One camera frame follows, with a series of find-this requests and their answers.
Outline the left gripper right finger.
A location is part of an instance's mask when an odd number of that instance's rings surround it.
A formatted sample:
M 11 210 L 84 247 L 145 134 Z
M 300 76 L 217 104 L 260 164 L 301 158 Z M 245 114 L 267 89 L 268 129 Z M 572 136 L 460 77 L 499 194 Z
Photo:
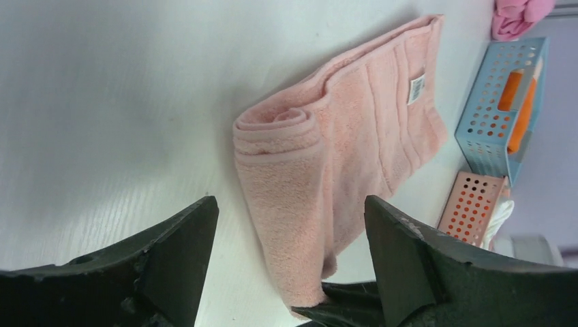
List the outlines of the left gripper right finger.
M 493 253 L 377 196 L 365 226 L 386 326 L 576 326 L 577 270 Z

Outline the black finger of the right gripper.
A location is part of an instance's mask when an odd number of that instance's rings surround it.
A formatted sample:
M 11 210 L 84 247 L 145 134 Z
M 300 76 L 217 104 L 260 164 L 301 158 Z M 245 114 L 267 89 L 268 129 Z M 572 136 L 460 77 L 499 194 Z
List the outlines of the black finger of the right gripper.
M 375 281 L 322 283 L 326 298 L 313 307 L 292 307 L 291 311 L 311 321 L 305 326 L 384 326 L 384 313 Z

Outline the light pink towel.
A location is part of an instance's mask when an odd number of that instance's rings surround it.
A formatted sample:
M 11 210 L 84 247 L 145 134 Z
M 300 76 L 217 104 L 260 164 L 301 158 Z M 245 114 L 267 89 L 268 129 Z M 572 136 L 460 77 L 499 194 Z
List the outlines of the light pink towel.
M 325 299 L 322 280 L 365 228 L 366 197 L 392 197 L 446 142 L 434 100 L 443 24 L 410 21 L 235 120 L 235 166 L 287 307 Z

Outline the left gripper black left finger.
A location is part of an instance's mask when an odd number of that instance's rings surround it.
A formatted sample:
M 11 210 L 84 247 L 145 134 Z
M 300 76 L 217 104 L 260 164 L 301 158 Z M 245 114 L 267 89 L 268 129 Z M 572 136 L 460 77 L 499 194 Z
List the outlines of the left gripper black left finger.
M 64 265 L 1 273 L 2 326 L 193 326 L 219 209 L 206 196 Z

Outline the orange cartoon towel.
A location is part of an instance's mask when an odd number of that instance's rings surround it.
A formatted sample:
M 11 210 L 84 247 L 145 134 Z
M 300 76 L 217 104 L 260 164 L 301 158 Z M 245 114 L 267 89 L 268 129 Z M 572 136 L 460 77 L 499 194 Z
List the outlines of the orange cartoon towel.
M 498 103 L 498 110 L 505 112 L 509 112 L 511 110 L 513 100 L 519 88 L 521 79 L 523 78 L 523 73 L 524 69 L 516 69 L 509 74 L 504 90 L 502 92 L 502 96 Z M 529 127 L 533 112 L 536 86 L 537 77 L 533 76 L 529 89 L 526 92 L 525 99 L 517 111 L 518 118 L 514 124 L 513 132 L 507 145 L 507 153 L 509 155 L 519 151 L 523 137 L 525 136 L 525 133 Z

